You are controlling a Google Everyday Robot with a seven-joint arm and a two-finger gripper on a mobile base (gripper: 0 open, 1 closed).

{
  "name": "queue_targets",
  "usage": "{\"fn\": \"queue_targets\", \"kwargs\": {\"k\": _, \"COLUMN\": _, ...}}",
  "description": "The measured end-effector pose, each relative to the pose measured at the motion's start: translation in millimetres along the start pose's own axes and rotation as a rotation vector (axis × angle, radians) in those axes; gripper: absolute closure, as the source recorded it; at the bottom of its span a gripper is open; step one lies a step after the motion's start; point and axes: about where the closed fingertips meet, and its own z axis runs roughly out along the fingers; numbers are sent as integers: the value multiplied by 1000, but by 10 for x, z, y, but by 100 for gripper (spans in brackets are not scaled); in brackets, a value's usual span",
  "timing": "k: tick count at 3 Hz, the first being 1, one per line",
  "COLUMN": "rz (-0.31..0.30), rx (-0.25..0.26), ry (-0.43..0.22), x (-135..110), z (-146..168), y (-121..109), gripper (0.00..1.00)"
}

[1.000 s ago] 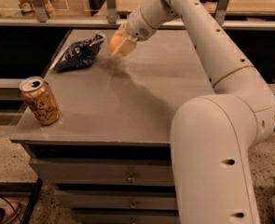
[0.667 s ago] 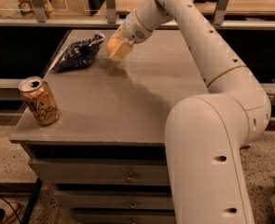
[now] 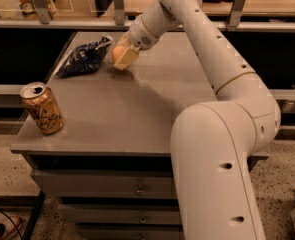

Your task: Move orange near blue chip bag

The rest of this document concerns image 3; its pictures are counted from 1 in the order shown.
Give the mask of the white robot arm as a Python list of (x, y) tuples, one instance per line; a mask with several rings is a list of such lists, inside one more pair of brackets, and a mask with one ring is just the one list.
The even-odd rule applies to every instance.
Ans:
[(118, 42), (115, 68), (131, 65), (182, 26), (215, 93), (184, 109), (170, 139), (185, 240), (266, 240), (247, 159), (276, 136), (280, 108), (253, 68), (201, 9), (201, 0), (156, 0)]

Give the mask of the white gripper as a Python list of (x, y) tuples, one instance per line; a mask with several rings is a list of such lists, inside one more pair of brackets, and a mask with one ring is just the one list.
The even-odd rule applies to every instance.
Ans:
[(143, 19), (138, 16), (131, 24), (128, 33), (125, 32), (118, 44), (124, 47), (122, 55), (113, 62), (113, 66), (118, 70), (129, 67), (138, 57), (139, 50), (148, 50), (157, 43), (157, 38), (145, 27)]

